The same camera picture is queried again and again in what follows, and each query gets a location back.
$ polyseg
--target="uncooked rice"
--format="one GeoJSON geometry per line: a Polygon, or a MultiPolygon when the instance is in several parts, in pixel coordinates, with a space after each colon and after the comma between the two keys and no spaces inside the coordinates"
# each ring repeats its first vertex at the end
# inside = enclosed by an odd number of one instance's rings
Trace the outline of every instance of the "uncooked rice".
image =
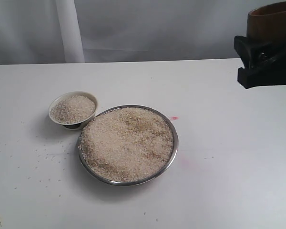
{"type": "Polygon", "coordinates": [[[74,124],[89,118],[95,104],[82,95],[74,95],[57,103],[50,111],[51,117],[61,124],[74,124]]]}
{"type": "Polygon", "coordinates": [[[83,129],[80,149],[88,166],[111,181],[132,182],[166,165],[173,133],[158,114],[121,108],[96,117],[83,129]]]}

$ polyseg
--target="stainless steel bowl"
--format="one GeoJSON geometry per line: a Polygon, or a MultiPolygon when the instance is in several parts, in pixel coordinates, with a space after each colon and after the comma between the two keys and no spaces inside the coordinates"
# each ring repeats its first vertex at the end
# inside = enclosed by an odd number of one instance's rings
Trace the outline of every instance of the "stainless steel bowl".
{"type": "Polygon", "coordinates": [[[147,177],[145,179],[142,179],[142,180],[137,180],[137,181],[133,181],[133,182],[116,182],[116,181],[112,181],[112,180],[108,180],[106,178],[103,178],[102,176],[96,174],[95,172],[93,172],[93,170],[87,165],[85,159],[83,158],[83,155],[82,155],[82,150],[80,149],[79,147],[79,144],[80,144],[80,141],[81,141],[81,136],[79,137],[78,139],[78,142],[77,142],[77,148],[79,150],[79,156],[80,156],[80,160],[81,160],[81,163],[82,165],[85,167],[85,169],[92,175],[94,176],[95,178],[99,179],[100,181],[102,182],[105,182],[107,184],[110,184],[110,185],[117,185],[117,186],[133,186],[133,185],[139,185],[139,184],[143,184],[147,181],[150,181],[152,179],[155,179],[157,176],[161,175],[173,162],[173,160],[175,159],[176,157],[176,154],[177,154],[177,150],[178,150],[178,144],[179,144],[179,141],[178,141],[178,135],[177,135],[177,132],[175,130],[175,127],[173,126],[173,124],[171,123],[171,121],[165,117],[162,113],[152,109],[152,108],[149,108],[149,107],[146,107],[146,106],[138,106],[138,105],[124,105],[124,106],[117,106],[117,107],[114,107],[114,108],[111,108],[109,110],[106,110],[102,113],[100,113],[99,115],[97,115],[96,117],[100,116],[100,115],[103,115],[105,113],[108,113],[110,111],[113,111],[113,110],[117,110],[117,109],[122,109],[122,108],[126,108],[126,107],[136,107],[136,108],[142,108],[142,109],[146,109],[146,110],[149,110],[149,111],[152,111],[158,115],[160,115],[168,124],[168,126],[170,127],[172,133],[173,133],[173,141],[174,141],[174,146],[173,146],[173,150],[172,150],[172,155],[171,155],[171,158],[168,160],[168,162],[166,163],[165,166],[163,166],[157,173],[153,174],[152,176],[150,177],[147,177]]]}

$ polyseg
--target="brown cup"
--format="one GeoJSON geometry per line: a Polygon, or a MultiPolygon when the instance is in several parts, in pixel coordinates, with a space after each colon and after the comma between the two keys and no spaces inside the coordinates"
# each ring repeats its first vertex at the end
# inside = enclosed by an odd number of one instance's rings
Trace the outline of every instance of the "brown cup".
{"type": "Polygon", "coordinates": [[[286,1],[249,12],[247,37],[257,42],[281,43],[286,41],[286,1]]]}

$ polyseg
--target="table surface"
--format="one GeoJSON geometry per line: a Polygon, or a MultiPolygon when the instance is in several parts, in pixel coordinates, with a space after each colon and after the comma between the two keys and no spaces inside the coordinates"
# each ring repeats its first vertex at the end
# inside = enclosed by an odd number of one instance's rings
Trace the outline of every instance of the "table surface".
{"type": "Polygon", "coordinates": [[[286,86],[244,89],[239,59],[0,66],[0,228],[286,229],[286,86]],[[52,123],[59,95],[87,91],[100,113],[139,104],[179,135],[155,180],[90,177],[80,132],[52,123]]]}

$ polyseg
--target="pink stain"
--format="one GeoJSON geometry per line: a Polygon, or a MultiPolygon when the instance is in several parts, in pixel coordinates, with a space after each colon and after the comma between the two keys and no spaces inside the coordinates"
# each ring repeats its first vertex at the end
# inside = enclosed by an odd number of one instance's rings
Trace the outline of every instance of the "pink stain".
{"type": "Polygon", "coordinates": [[[178,117],[175,117],[175,116],[170,117],[170,120],[171,120],[171,121],[174,121],[174,120],[177,120],[177,119],[179,119],[179,118],[178,118],[178,117]]]}

